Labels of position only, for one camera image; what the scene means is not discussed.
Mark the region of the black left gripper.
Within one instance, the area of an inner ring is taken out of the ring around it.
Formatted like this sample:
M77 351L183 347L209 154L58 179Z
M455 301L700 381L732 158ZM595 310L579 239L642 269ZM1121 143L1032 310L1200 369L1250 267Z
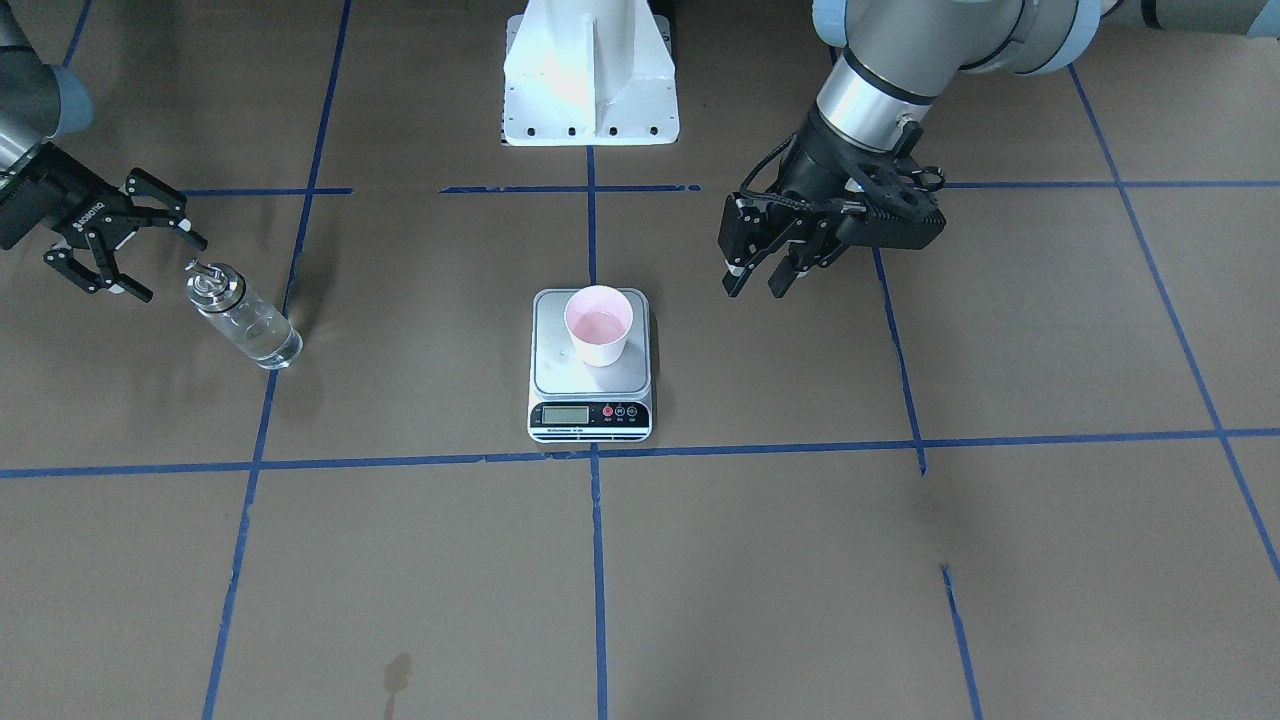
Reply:
M864 149L840 135L815 109L799 131L772 149L724 202L718 245L723 287L736 299L758 263L786 243L919 250L945 229L936 192L938 167L911 152L923 128L909 114L891 128L887 150ZM788 250L768 279L782 299L813 265L810 252Z

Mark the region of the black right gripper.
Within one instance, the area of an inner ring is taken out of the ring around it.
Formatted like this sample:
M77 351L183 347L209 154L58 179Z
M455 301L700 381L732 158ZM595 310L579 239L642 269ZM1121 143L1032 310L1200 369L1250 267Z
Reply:
M44 224L74 249L88 249L91 225L101 224L106 211L125 210L137 227L174 231L196 251L209 242L187 214L188 199L142 168L132 168L122 188L76 160L56 145L40 145L3 168L1 246L8 251ZM79 263L69 246L54 245L44 261L86 293L128 293L143 304L154 299L151 288L120 272L91 270Z

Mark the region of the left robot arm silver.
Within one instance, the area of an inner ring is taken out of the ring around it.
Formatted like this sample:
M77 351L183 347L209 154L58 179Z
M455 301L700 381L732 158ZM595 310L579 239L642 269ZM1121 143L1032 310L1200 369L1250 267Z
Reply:
M961 73L1041 76L1075 61L1105 23L1274 38L1275 1L817 1L841 51L796 132L724 201L724 292L773 255L776 297L850 247L920 250L945 229L946 176L913 158L922 123Z

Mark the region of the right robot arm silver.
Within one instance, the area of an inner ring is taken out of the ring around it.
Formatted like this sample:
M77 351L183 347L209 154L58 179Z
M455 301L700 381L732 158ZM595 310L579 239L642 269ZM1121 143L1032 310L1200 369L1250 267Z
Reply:
M177 233L197 251L209 242L189 222L188 199L133 168L120 184L60 149L55 140L83 131L93 105L68 68L44 61L12 4L1 4L1 245L13 250L38 225L59 241L45 264L86 293L129 293L147 304L151 288L125 274L116 254L143 228Z

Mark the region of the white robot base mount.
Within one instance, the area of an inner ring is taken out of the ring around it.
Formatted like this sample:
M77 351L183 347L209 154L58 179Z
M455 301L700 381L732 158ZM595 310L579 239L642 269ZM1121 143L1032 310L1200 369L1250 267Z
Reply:
M663 1L530 1L506 22L502 138L654 146L681 135Z

